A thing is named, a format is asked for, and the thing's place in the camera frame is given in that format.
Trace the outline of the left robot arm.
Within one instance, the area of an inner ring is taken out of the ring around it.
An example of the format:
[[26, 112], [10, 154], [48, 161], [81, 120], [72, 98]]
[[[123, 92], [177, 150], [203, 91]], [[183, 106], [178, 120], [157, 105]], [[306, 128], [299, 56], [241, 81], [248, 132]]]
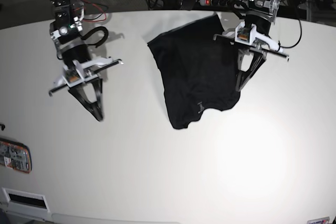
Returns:
[[213, 40], [220, 38], [234, 46], [238, 69], [235, 89], [239, 92], [266, 61], [268, 53], [286, 60], [289, 55], [284, 52], [286, 47], [269, 37], [280, 0], [232, 0], [229, 6], [240, 23], [214, 35]]

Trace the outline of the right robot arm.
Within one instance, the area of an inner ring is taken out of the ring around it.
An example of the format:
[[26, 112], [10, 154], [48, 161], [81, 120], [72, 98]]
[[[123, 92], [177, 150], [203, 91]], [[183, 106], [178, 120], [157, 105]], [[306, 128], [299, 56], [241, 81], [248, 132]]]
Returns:
[[53, 82], [49, 95], [64, 88], [99, 122], [104, 118], [102, 103], [103, 78], [101, 72], [121, 65], [121, 59], [93, 58], [86, 43], [96, 32], [103, 37], [92, 46], [102, 46], [109, 37], [104, 26], [83, 33], [85, 17], [82, 0], [50, 0], [54, 6], [55, 19], [50, 24], [49, 34], [56, 48], [56, 56], [63, 62], [61, 74]]

